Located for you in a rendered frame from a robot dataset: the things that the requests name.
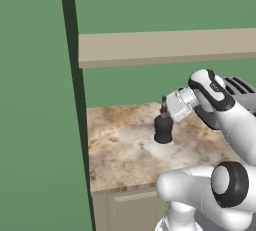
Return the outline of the beige cupboard drawer front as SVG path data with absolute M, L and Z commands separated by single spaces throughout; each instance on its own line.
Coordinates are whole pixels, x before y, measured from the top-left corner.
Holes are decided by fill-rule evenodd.
M 145 189 L 120 192 L 109 196 L 108 214 L 110 231 L 154 231 L 158 221 L 164 216 L 166 203 L 158 196 L 119 203 L 115 197 L 143 192 Z

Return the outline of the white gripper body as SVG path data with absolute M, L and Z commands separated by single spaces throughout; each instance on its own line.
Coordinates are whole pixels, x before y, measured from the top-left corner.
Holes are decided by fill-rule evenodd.
M 193 109 L 194 93 L 191 89 L 179 89 L 166 97 L 167 109 L 175 122 L 186 118 Z

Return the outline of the beige wall shelf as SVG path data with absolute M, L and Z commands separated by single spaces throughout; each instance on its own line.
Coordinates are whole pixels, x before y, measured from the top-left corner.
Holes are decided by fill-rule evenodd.
M 81 34 L 81 68 L 256 57 L 256 28 Z

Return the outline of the grey toaster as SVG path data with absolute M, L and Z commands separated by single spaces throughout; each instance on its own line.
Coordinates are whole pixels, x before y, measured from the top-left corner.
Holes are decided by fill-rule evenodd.
M 226 90 L 256 117 L 256 87 L 241 77 L 223 78 Z

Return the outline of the black bottle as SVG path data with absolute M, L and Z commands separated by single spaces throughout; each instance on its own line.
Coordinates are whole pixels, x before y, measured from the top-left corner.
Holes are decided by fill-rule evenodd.
M 154 119 L 154 140 L 160 144 L 172 141 L 173 119 L 167 108 L 166 97 L 162 97 L 160 114 Z

